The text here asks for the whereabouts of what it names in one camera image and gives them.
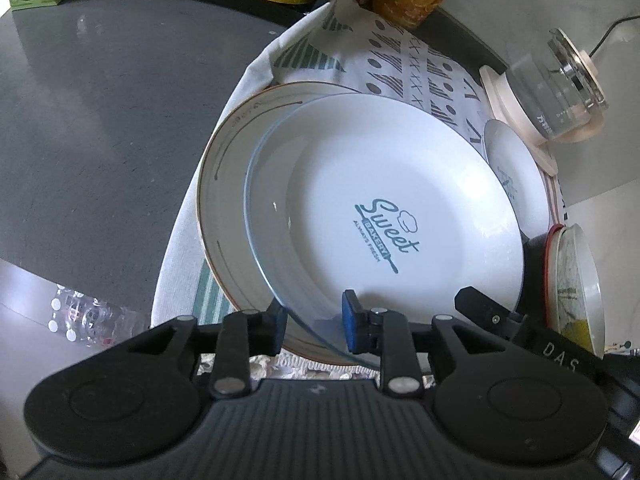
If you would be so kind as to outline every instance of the sweet bakery logo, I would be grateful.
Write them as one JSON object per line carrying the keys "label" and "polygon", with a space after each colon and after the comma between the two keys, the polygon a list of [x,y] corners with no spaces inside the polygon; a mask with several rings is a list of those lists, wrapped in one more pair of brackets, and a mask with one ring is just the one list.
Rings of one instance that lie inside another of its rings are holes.
{"label": "sweet bakery logo", "polygon": [[360,220],[353,223],[360,232],[360,236],[369,247],[369,251],[377,262],[386,260],[396,274],[398,268],[392,257],[397,254],[388,248],[395,247],[399,253],[419,252],[420,242],[409,240],[407,234],[418,232],[418,222],[415,217],[404,209],[400,209],[393,202],[382,198],[375,199],[370,207],[364,204],[354,206],[360,215]]}

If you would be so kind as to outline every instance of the black power cord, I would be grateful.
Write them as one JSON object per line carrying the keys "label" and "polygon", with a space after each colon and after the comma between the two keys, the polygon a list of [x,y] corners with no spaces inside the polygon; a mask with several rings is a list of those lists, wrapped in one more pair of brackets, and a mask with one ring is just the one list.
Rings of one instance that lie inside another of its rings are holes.
{"label": "black power cord", "polygon": [[635,16],[627,16],[626,18],[620,18],[615,22],[611,23],[611,26],[607,29],[604,35],[600,38],[600,41],[596,46],[593,47],[592,51],[589,53],[589,57],[593,57],[593,54],[600,48],[600,46],[604,43],[604,40],[607,39],[607,36],[611,34],[611,31],[616,28],[620,23],[630,22],[631,20],[637,20],[640,18],[640,14],[636,14]]}

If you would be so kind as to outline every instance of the dark gray tabletop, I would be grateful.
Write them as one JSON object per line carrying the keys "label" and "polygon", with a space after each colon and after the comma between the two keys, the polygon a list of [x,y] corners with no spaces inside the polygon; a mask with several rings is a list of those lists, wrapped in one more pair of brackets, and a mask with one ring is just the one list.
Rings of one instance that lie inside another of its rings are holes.
{"label": "dark gray tabletop", "polygon": [[191,0],[0,18],[0,258],[150,312],[204,145],[282,30]]}

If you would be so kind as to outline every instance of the ribbed black plastic surface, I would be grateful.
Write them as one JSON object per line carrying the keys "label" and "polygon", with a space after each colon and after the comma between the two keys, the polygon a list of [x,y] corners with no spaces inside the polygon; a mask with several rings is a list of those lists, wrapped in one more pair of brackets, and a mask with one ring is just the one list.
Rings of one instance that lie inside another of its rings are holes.
{"label": "ribbed black plastic surface", "polygon": [[31,480],[606,478],[587,462],[525,470],[480,460],[440,434],[418,402],[372,381],[265,380],[244,399],[217,402],[161,456],[110,469],[48,458]]}

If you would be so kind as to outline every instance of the patterned cloth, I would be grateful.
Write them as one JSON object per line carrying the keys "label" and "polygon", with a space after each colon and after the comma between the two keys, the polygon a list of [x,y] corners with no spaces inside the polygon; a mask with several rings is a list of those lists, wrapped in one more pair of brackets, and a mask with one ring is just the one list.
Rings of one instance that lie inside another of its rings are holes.
{"label": "patterned cloth", "polygon": [[[482,87],[458,63],[406,30],[361,9],[354,0],[333,0],[267,46],[247,67],[218,125],[256,92],[304,80],[332,82],[412,104],[451,126],[485,156],[482,135],[492,114]],[[200,243],[196,225],[198,171],[199,167],[164,256],[152,325],[180,314],[193,314],[201,324],[220,322],[232,311],[207,266]],[[367,368],[313,364],[288,352],[283,352],[274,366],[278,360],[287,366],[329,370],[334,375],[372,376]]]}

